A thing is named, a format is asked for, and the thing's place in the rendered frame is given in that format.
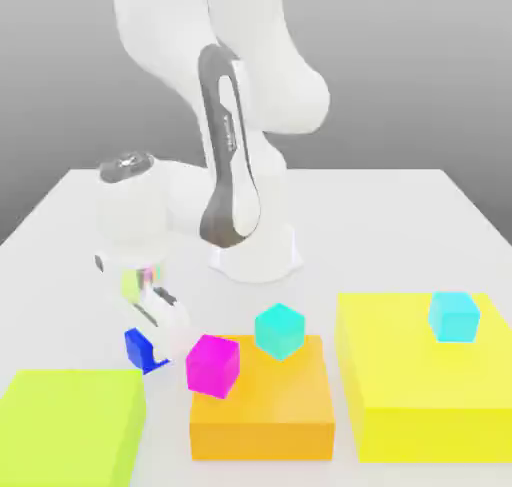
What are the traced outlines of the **large lime green box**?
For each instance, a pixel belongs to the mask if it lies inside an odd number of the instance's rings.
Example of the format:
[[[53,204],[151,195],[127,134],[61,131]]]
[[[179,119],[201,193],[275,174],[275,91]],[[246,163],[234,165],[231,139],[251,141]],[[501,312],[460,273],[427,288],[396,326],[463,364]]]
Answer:
[[[145,418],[136,370],[20,370],[0,397],[0,487],[130,487]]]

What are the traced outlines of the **large orange box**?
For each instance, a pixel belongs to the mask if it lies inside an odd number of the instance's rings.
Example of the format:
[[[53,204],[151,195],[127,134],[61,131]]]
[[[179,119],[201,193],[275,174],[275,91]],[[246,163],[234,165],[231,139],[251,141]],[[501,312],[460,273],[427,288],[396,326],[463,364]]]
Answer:
[[[330,461],[335,415],[322,339],[280,362],[251,335],[240,345],[240,374],[224,399],[192,396],[189,436],[195,461]]]

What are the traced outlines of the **large yellow box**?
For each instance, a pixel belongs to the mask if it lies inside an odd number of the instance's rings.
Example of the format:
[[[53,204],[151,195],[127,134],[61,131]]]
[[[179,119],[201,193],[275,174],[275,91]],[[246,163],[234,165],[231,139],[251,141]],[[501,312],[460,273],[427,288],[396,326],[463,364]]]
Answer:
[[[512,327],[490,297],[472,343],[440,343],[428,293],[341,293],[334,340],[363,463],[512,463]]]

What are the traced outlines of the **small light cyan cube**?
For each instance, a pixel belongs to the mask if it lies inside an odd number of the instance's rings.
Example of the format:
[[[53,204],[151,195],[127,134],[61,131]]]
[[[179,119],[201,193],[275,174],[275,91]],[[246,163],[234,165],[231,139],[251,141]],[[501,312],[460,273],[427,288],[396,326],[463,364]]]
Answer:
[[[472,343],[480,322],[480,309],[468,292],[432,294],[428,323],[438,342]]]

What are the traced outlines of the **small magenta cube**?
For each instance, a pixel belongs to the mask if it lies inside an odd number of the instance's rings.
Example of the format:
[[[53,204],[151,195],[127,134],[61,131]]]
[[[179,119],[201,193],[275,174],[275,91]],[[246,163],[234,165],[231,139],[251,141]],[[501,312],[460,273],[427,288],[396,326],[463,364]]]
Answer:
[[[240,373],[240,345],[203,334],[188,353],[185,365],[190,391],[225,399]]]

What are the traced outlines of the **small blue cube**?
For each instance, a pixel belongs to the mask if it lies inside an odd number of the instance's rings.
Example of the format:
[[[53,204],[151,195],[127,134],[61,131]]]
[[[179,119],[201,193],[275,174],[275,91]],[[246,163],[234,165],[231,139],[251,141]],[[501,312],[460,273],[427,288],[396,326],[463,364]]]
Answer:
[[[124,338],[129,361],[144,375],[171,363],[157,355],[154,345],[137,328],[127,330]]]

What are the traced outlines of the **small turquoise cube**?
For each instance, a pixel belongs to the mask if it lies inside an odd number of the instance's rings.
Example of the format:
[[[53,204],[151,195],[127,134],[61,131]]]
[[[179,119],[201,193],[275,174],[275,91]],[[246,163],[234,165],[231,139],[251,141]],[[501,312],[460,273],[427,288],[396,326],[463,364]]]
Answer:
[[[278,303],[255,318],[255,344],[278,361],[284,361],[304,344],[305,318]]]

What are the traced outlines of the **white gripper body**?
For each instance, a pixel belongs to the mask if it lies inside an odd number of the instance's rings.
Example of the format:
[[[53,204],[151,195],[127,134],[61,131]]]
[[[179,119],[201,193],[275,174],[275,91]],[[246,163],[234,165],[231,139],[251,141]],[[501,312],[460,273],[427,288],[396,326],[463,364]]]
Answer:
[[[194,332],[185,307],[168,293],[145,293],[138,302],[127,301],[131,325],[160,354],[185,354]]]

